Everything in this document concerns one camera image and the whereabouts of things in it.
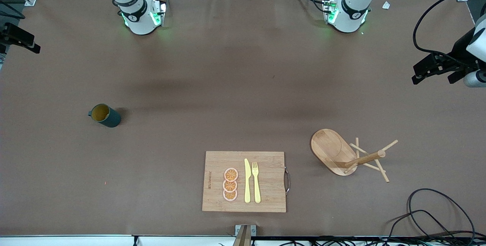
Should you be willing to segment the yellow plastic knife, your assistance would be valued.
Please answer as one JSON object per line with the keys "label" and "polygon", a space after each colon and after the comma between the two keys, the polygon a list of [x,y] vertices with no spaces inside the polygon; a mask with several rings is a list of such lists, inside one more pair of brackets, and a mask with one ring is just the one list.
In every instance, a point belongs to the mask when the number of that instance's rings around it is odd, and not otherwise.
{"label": "yellow plastic knife", "polygon": [[248,204],[251,201],[251,192],[250,192],[249,180],[250,180],[251,175],[252,175],[252,170],[251,170],[250,163],[249,163],[247,158],[244,159],[244,163],[245,163],[245,196],[244,196],[244,201],[245,201],[245,203]]}

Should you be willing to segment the wooden cup rack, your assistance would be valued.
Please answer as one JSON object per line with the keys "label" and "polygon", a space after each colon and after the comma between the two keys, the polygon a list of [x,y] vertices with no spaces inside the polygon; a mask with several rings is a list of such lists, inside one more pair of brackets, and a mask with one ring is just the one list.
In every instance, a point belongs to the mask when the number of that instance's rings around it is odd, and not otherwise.
{"label": "wooden cup rack", "polygon": [[359,166],[365,166],[380,172],[385,182],[389,183],[380,159],[385,158],[387,150],[398,142],[396,139],[378,151],[369,153],[359,147],[358,138],[355,138],[355,143],[348,143],[336,131],[321,129],[312,135],[310,146],[318,160],[335,175],[347,177],[356,172]]}

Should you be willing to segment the white table edge rail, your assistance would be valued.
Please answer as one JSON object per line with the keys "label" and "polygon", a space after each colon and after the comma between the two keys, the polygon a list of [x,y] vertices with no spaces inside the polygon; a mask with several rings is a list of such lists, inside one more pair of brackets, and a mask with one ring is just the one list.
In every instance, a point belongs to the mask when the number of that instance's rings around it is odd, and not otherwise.
{"label": "white table edge rail", "polygon": [[[486,246],[486,237],[254,236],[254,246]],[[0,246],[233,246],[234,235],[0,236]]]}

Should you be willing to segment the yellow plastic fork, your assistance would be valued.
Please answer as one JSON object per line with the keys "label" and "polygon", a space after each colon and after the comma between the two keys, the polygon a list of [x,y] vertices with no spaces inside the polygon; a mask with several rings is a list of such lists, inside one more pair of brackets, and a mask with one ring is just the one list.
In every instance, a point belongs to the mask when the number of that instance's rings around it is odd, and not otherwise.
{"label": "yellow plastic fork", "polygon": [[260,204],[262,201],[260,184],[258,180],[259,173],[260,171],[257,162],[252,162],[252,175],[254,177],[254,200],[257,204]]}

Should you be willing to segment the dark teal cup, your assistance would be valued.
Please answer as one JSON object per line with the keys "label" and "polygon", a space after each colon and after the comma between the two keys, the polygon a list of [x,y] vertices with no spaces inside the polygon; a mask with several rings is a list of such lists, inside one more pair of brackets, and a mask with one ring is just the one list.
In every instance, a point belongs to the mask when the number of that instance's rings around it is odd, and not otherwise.
{"label": "dark teal cup", "polygon": [[118,126],[122,121],[120,114],[107,104],[97,104],[87,115],[96,123],[110,128]]}

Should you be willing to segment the bamboo cutting board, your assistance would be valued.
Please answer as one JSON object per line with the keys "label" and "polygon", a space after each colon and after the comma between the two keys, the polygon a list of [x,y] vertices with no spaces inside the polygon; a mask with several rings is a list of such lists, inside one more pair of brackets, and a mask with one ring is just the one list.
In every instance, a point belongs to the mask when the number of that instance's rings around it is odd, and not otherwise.
{"label": "bamboo cutting board", "polygon": [[[249,180],[251,201],[245,203],[245,163],[250,167],[257,162],[261,203],[254,200],[254,177]],[[223,198],[224,171],[230,167],[238,170],[238,197],[234,201]],[[225,213],[284,213],[286,211],[285,158],[282,151],[207,151],[202,210]]]}

